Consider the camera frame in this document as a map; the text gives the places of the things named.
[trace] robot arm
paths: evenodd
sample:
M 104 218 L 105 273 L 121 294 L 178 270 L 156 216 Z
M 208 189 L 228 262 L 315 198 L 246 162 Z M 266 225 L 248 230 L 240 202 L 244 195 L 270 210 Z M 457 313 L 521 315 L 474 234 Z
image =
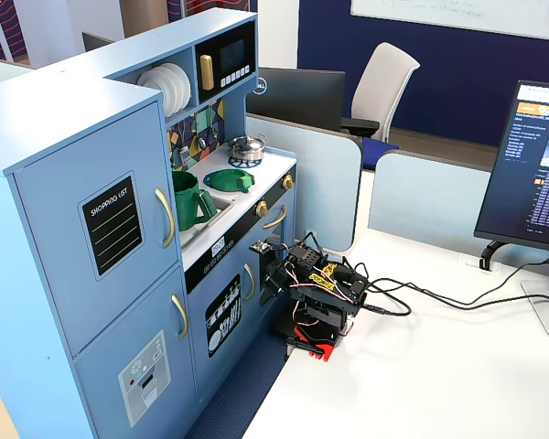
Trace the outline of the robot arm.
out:
M 362 309 L 369 280 L 345 258 L 330 262 L 320 249 L 308 247 L 308 236 L 291 248 L 258 241 L 250 249 L 261 255 L 261 266 L 266 267 L 260 304 L 289 294 L 296 339 L 287 343 L 327 361 L 339 336 L 347 335 L 352 318 Z

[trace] navy blue wall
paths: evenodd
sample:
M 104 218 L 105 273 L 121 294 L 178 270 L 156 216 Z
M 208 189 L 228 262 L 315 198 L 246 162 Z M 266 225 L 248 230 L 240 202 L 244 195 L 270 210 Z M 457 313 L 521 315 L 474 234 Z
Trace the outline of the navy blue wall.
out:
M 421 64 L 393 126 L 498 146 L 519 79 L 549 82 L 549 41 L 350 15 L 350 0 L 301 0 L 298 67 L 346 71 L 345 113 L 374 48 Z

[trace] gray partition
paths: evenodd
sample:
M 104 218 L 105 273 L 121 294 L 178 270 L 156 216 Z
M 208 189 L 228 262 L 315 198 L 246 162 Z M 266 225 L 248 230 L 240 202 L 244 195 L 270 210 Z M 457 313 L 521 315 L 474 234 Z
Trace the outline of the gray partition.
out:
M 489 241 L 473 233 L 489 180 L 485 168 L 391 151 L 376 166 L 368 227 L 480 256 Z M 546 251 L 508 245 L 493 260 L 519 266 L 548 257 Z M 529 270 L 549 275 L 549 265 Z
M 354 240 L 362 170 L 361 145 L 348 134 L 249 114 L 248 135 L 297 156 L 296 238 L 317 234 L 322 247 L 346 251 Z

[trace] chair armrest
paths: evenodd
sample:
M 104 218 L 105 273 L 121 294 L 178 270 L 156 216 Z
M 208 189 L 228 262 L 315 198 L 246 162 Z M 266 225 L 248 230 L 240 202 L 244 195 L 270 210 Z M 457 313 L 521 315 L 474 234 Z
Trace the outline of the chair armrest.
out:
M 372 137 L 380 128 L 376 121 L 367 121 L 365 119 L 352 119 L 350 117 L 341 118 L 341 128 L 348 130 L 350 134 L 360 137 Z

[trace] decorative tile backsplash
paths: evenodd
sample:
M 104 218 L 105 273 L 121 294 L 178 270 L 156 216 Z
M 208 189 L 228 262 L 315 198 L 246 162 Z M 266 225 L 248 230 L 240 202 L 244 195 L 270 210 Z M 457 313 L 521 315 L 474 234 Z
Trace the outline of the decorative tile backsplash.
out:
M 167 135 L 173 169 L 178 171 L 191 169 L 199 160 L 211 154 L 224 143 L 223 100 L 219 99 L 204 110 L 176 123 L 170 128 Z M 187 148 L 191 157 L 185 165 L 181 162 L 183 147 Z

